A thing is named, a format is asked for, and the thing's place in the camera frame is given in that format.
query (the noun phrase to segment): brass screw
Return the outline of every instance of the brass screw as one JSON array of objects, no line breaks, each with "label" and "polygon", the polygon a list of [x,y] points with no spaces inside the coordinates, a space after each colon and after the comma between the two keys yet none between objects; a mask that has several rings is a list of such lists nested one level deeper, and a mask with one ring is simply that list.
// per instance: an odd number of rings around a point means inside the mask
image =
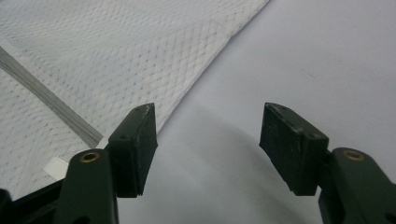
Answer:
[{"label": "brass screw", "polygon": [[357,151],[345,150],[344,156],[351,161],[364,161],[364,156]]},{"label": "brass screw", "polygon": [[97,152],[87,152],[79,158],[81,162],[92,162],[99,159],[100,154]]}]

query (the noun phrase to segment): textured white fabric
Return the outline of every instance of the textured white fabric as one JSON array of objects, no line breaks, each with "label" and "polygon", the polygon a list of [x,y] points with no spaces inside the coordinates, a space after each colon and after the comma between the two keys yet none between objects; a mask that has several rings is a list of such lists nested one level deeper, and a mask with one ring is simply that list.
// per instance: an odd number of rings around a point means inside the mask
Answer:
[{"label": "textured white fabric", "polygon": [[[104,137],[132,108],[151,102],[159,131],[231,36],[267,2],[3,0],[0,46]],[[24,184],[37,180],[51,157],[71,157],[85,145],[33,95],[2,76],[13,86],[2,81],[2,115],[28,106],[36,111],[2,117],[1,187],[20,196],[48,183]],[[25,101],[15,96],[21,95],[16,87]],[[21,133],[27,137],[16,141]]]},{"label": "textured white fabric", "polygon": [[35,95],[0,69],[0,188],[13,199],[53,182],[43,168],[50,158],[88,147]]}]

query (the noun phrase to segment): white table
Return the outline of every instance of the white table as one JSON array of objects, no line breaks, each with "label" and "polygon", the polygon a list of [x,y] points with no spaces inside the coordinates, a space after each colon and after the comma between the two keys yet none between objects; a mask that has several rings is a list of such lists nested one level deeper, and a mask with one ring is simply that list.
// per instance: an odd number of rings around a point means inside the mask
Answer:
[{"label": "white table", "polygon": [[396,1],[270,2],[159,134],[145,194],[121,223],[321,223],[258,146],[265,102],[371,155],[396,182]]}]

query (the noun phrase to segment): dotted fabric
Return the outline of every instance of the dotted fabric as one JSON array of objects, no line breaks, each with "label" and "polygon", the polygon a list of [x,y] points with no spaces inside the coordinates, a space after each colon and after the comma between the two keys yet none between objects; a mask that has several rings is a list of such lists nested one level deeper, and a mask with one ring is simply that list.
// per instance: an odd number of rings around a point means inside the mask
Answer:
[{"label": "dotted fabric", "polygon": [[88,147],[40,99],[0,69],[0,188],[18,199],[54,179],[43,168],[50,158]]},{"label": "dotted fabric", "polygon": [[[0,46],[104,137],[109,137],[131,109],[151,102],[156,105],[159,131],[231,36],[267,2],[3,0]],[[7,107],[13,112],[23,106],[37,110],[32,115],[27,110],[16,114],[23,125],[15,118],[2,118],[6,128],[0,137],[6,142],[0,152],[1,187],[13,188],[19,181],[37,181],[41,175],[33,173],[41,172],[40,166],[58,152],[53,152],[56,148],[62,157],[64,148],[70,147],[67,156],[71,157],[84,145],[38,102],[17,103],[21,98],[15,90],[12,96],[15,87],[8,85],[4,87],[8,91],[1,90],[2,115],[7,114]],[[9,130],[15,130],[14,142],[7,139]],[[29,139],[16,143],[21,134]],[[33,153],[30,160],[27,152]],[[7,161],[18,161],[18,166]],[[35,189],[23,187],[26,189],[15,188],[13,195]]]}]

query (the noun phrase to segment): gray stripe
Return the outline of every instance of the gray stripe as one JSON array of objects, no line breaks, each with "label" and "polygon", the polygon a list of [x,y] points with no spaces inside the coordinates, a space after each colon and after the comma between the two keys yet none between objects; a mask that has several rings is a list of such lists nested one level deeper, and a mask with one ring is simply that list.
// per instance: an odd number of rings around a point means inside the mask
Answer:
[{"label": "gray stripe", "polygon": [[89,147],[96,147],[103,136],[60,100],[11,55],[0,47],[0,68],[17,79],[61,118]]}]

